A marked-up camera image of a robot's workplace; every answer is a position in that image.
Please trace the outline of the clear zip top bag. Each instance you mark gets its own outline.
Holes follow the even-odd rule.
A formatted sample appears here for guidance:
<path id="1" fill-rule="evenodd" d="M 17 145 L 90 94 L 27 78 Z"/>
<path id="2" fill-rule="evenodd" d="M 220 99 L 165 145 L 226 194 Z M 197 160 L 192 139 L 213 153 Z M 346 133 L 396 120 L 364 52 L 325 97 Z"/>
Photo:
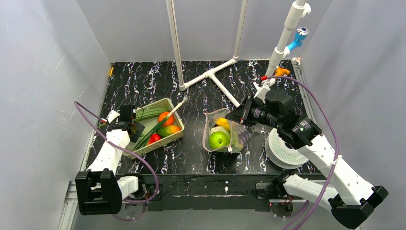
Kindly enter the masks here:
<path id="1" fill-rule="evenodd" d="M 227 108 L 205 113 L 203 148 L 208 152 L 238 153 L 253 135 L 251 128 L 227 120 Z"/>

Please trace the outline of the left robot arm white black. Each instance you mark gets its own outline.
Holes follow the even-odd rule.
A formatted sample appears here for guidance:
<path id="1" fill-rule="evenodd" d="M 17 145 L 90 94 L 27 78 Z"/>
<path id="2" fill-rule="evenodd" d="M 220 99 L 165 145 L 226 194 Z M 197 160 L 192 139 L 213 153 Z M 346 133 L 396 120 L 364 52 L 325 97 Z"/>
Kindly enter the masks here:
<path id="1" fill-rule="evenodd" d="M 82 215 L 118 214 L 122 201 L 139 191 L 138 177 L 116 176 L 119 161 L 131 138 L 144 127 L 135 123 L 136 108 L 123 105 L 111 111 L 104 122 L 108 125 L 106 140 L 96 159 L 75 177 L 79 211 Z"/>

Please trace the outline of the green apple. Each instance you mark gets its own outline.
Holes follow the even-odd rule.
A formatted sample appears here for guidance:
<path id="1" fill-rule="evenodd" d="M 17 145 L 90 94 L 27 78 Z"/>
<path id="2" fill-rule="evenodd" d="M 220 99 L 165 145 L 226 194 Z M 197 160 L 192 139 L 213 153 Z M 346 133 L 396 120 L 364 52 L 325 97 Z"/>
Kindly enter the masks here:
<path id="1" fill-rule="evenodd" d="M 230 136 L 229 136 L 229 134 L 227 134 L 225 132 L 216 131 L 209 136 L 209 146 L 212 149 L 218 149 L 218 148 L 228 146 L 229 143 L 230 143 Z"/>

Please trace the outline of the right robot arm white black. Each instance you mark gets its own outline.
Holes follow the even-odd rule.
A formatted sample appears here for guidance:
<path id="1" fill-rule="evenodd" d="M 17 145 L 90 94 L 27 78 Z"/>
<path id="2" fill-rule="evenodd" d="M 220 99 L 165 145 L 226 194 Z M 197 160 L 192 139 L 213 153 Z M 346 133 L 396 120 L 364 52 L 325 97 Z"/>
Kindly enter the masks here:
<path id="1" fill-rule="evenodd" d="M 344 227 L 359 227 L 388 196 L 381 185 L 372 185 L 358 175 L 335 149 L 317 124 L 295 111 L 294 98 L 284 92 L 269 91 L 264 99 L 247 96 L 225 118 L 246 126 L 262 124 L 275 131 L 283 146 L 293 149 L 326 177 L 327 185 L 303 179 L 285 170 L 264 189 L 261 197 L 298 196 L 331 211 Z"/>

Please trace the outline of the yellow lemon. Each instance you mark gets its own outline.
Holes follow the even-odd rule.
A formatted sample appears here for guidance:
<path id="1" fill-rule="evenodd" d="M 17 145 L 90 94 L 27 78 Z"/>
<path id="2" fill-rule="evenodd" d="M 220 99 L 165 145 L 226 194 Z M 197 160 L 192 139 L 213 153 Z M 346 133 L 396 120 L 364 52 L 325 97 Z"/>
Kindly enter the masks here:
<path id="1" fill-rule="evenodd" d="M 227 132 L 230 132 L 230 126 L 229 126 L 228 120 L 225 119 L 225 118 L 219 118 L 219 119 L 216 121 L 216 125 L 217 125 L 217 126 L 221 126 L 221 127 L 223 127 Z"/>

